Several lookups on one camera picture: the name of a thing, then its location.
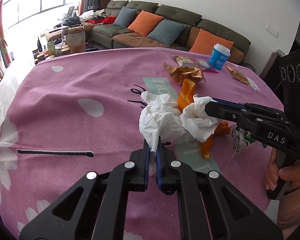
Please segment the pink sleeve forearm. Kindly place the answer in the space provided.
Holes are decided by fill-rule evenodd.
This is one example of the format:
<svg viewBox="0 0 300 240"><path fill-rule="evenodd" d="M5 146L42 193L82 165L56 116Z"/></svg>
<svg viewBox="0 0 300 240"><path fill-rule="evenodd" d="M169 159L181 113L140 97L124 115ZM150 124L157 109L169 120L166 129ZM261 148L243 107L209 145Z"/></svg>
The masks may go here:
<svg viewBox="0 0 300 240"><path fill-rule="evenodd" d="M300 188L286 192L279 202L278 227L288 239L300 225Z"/></svg>

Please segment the person right hand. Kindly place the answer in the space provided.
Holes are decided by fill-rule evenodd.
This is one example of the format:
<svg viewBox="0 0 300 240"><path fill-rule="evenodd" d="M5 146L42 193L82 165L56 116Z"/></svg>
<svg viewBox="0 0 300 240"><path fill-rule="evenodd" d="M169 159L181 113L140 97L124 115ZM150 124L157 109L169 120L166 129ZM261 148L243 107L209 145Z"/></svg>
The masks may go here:
<svg viewBox="0 0 300 240"><path fill-rule="evenodd" d="M267 165L267 173L265 177L266 190L275 190L279 178L289 181L290 184L286 192L292 192L300 188L300 163L284 168L278 168L276 165L277 150L272 148L271 156Z"/></svg>

